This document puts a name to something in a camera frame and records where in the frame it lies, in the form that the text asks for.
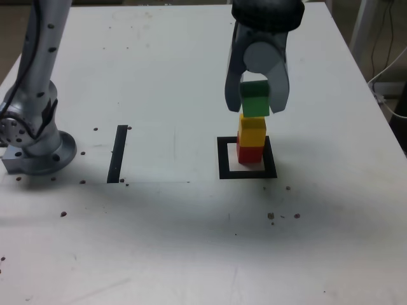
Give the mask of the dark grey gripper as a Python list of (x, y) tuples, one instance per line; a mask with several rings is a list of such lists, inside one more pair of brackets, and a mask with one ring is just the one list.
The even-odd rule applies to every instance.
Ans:
[(285, 63), (287, 38), (288, 32), (234, 28), (224, 87), (224, 97), (230, 111), (240, 111), (240, 82), (246, 70), (266, 78), (271, 111), (275, 114), (285, 110), (289, 97), (289, 76)]

